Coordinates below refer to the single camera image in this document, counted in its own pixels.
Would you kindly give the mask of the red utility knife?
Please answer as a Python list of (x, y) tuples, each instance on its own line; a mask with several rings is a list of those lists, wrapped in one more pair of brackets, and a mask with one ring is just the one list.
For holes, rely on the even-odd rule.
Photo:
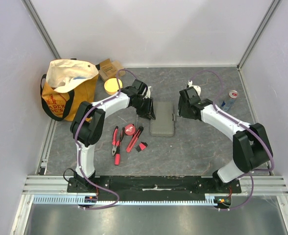
[(143, 132), (144, 128), (140, 126), (138, 130), (136, 131), (135, 135), (132, 137), (129, 145), (126, 148), (126, 152), (130, 153), (134, 145), (136, 144), (138, 138), (140, 137), (141, 133)]

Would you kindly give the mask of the grey plastic tool case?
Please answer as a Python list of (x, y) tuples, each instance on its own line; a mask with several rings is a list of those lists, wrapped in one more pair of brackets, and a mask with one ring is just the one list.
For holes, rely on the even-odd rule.
[(150, 121), (150, 134), (153, 137), (172, 137), (174, 135), (174, 107), (172, 102), (154, 103), (155, 120)]

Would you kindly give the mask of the red black pliers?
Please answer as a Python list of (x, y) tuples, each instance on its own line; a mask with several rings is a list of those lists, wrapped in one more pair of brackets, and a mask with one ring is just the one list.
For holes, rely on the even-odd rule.
[(119, 127), (116, 126), (113, 132), (113, 138), (112, 138), (112, 156), (115, 156), (118, 151), (120, 150), (120, 144), (124, 138), (125, 134), (125, 128), (123, 127), (120, 133), (120, 136), (118, 137)]

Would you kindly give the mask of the large red screwdriver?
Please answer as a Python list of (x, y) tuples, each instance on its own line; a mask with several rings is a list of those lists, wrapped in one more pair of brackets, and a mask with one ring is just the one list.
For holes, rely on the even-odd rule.
[(120, 147), (118, 146), (115, 152), (115, 165), (119, 165), (120, 164)]

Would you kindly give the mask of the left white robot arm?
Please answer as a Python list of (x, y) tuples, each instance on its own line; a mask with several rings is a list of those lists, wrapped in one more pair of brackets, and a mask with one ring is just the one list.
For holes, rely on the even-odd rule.
[(95, 188), (95, 144), (102, 135), (105, 119), (129, 107), (135, 108), (137, 115), (142, 118), (155, 119), (150, 87), (138, 79), (106, 99), (93, 103), (83, 101), (79, 105), (71, 124), (77, 149), (77, 165), (73, 177), (84, 192)]

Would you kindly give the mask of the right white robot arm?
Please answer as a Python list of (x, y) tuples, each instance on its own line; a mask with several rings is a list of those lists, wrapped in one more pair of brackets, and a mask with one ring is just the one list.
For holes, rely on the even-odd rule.
[(187, 87), (179, 92), (178, 115), (202, 121), (219, 130), (232, 141), (232, 160), (213, 173), (212, 188), (224, 192), (229, 183), (261, 165), (273, 162), (273, 153), (265, 127), (250, 124), (227, 114), (209, 99), (202, 100), (197, 90)]

